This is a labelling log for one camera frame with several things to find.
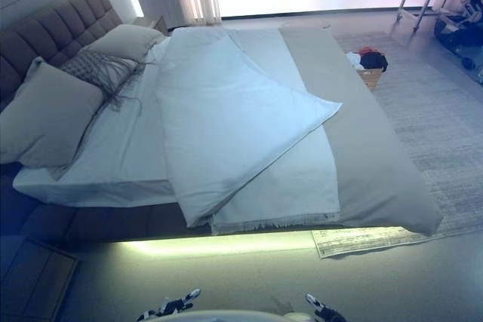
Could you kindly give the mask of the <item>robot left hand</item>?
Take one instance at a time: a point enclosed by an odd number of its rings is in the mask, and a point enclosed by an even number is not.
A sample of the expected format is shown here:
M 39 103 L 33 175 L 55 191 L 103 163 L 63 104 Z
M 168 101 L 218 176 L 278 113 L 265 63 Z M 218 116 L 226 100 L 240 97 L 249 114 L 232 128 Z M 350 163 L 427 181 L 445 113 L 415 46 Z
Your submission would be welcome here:
M 180 299 L 168 299 L 165 300 L 157 310 L 144 311 L 137 321 L 147 321 L 157 317 L 164 317 L 172 314 L 178 314 L 182 311 L 191 309 L 193 307 L 193 300 L 198 298 L 202 289 L 196 288 L 193 291 L 186 294 Z

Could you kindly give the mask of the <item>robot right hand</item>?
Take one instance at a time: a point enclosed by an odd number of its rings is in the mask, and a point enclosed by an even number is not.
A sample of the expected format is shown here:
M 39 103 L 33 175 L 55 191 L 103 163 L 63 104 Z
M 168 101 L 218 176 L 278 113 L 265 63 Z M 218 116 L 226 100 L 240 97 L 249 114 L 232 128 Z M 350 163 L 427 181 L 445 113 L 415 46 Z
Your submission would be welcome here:
M 305 295 L 306 301 L 315 307 L 315 315 L 327 322 L 347 322 L 347 319 L 338 311 L 320 302 L 310 293 Z

